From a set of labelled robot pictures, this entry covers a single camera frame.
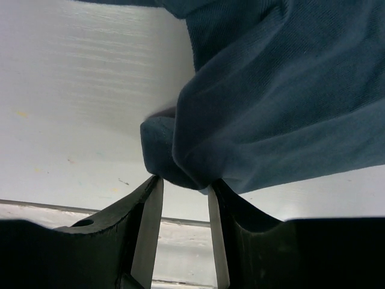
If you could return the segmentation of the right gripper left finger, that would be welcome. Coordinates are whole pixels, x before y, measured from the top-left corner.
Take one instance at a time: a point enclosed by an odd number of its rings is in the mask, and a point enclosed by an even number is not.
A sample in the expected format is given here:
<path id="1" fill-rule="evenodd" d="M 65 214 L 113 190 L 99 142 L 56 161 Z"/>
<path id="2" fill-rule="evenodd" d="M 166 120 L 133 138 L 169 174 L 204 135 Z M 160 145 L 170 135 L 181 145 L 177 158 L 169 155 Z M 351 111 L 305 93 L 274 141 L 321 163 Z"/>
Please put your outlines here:
<path id="1" fill-rule="evenodd" d="M 164 183 L 152 176 L 119 201 L 60 232 L 58 288 L 150 288 Z"/>

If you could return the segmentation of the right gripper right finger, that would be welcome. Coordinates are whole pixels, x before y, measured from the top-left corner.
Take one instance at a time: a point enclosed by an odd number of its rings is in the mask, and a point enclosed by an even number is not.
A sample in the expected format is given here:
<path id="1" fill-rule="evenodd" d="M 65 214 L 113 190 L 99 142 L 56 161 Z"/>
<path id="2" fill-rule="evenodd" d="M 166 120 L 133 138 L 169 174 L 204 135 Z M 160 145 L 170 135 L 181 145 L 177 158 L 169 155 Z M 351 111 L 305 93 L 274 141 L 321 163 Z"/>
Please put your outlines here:
<path id="1" fill-rule="evenodd" d="M 209 187 L 218 288 L 285 288 L 280 221 L 237 195 L 223 180 Z"/>

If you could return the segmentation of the blue-grey t shirt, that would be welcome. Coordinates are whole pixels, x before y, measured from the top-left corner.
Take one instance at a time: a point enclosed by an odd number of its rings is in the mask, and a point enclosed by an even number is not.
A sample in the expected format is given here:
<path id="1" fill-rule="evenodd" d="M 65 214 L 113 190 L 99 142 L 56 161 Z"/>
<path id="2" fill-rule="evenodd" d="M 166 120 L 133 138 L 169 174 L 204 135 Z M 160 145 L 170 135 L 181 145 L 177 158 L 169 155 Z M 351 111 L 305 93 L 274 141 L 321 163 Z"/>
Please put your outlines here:
<path id="1" fill-rule="evenodd" d="M 384 164 L 383 1 L 136 1 L 186 22 L 194 77 L 140 126 L 147 171 L 235 192 Z"/>

